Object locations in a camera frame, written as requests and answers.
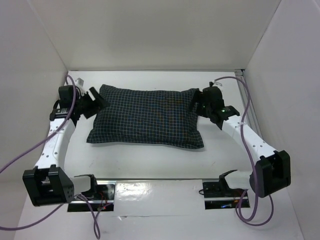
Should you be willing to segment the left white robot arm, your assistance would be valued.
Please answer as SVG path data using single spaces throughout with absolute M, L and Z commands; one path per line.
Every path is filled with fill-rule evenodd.
M 86 199 L 97 197 L 99 187 L 93 174 L 68 176 L 65 158 L 77 122 L 109 106 L 109 103 L 91 87 L 84 91 L 82 85 L 65 85 L 58 89 L 59 99 L 49 115 L 49 139 L 33 169 L 25 170 L 22 180 L 32 204 L 36 207 L 69 204 L 82 194 Z

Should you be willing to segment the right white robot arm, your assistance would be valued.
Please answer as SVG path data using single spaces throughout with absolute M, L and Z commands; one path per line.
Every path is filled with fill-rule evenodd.
M 196 90 L 189 108 L 197 115 L 208 118 L 220 130 L 233 138 L 248 154 L 252 173 L 248 182 L 252 190 L 265 198 L 291 185 L 291 158 L 285 150 L 278 151 L 266 143 L 244 122 L 250 99 L 243 115 L 226 106 L 221 90 L 216 86 Z

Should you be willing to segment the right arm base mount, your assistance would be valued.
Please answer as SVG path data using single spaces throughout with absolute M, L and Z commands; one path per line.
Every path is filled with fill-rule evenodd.
M 203 180 L 198 191 L 204 198 L 206 210 L 234 209 L 245 190 L 231 189 L 219 179 Z

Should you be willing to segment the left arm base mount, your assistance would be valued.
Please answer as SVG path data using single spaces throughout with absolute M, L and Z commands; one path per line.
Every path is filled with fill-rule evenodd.
M 116 193 L 116 181 L 98 179 L 94 192 L 82 193 L 90 203 L 94 213 L 113 212 Z M 75 198 L 67 207 L 69 213 L 90 212 L 90 208 L 85 200 Z

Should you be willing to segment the dark plaid pillowcase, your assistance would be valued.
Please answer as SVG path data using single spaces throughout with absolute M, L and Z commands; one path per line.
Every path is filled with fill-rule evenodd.
M 192 100 L 196 88 L 183 91 L 132 90 L 103 84 L 109 103 L 95 117 L 88 144 L 137 143 L 197 150 L 204 147 Z

